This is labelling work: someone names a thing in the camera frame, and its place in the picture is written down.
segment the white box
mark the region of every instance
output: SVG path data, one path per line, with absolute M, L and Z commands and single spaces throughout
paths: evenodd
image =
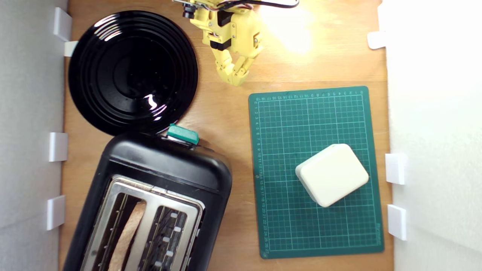
M 50 133 L 49 162 L 66 161 L 68 153 L 68 134 Z
M 405 209 L 388 204 L 388 232 L 400 240 L 407 240 L 407 212 Z
M 401 153 L 385 154 L 385 169 L 387 172 L 387 182 L 399 185 L 405 184 L 406 160 L 406 156 Z
M 72 32 L 72 17 L 61 8 L 55 8 L 54 35 L 63 41 L 70 41 Z
M 65 195 L 47 201 L 47 230 L 65 223 Z
M 347 144 L 333 144 L 296 167 L 311 199 L 328 207 L 368 182 L 368 173 Z

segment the white wall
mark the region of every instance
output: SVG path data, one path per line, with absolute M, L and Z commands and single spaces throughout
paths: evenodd
M 391 152 L 408 156 L 395 271 L 482 270 L 482 3 L 385 0 Z
M 46 231 L 61 177 L 49 132 L 62 131 L 64 115 L 55 6 L 67 0 L 0 0 L 0 271 L 57 270 L 58 229 Z

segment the toaster slot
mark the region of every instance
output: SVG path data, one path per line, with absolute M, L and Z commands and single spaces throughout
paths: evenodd
M 82 263 L 83 271 L 183 271 L 204 205 L 118 176 L 111 182 Z

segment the toaster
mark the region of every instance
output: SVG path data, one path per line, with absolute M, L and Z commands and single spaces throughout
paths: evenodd
M 169 134 L 108 143 L 64 271 L 207 269 L 231 171 L 223 156 Z

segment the green cutting mat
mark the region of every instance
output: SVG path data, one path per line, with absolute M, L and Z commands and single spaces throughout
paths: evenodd
M 261 257 L 383 251 L 368 89 L 252 94 L 249 111 Z M 333 143 L 350 145 L 370 180 L 323 208 L 311 200 L 295 168 Z

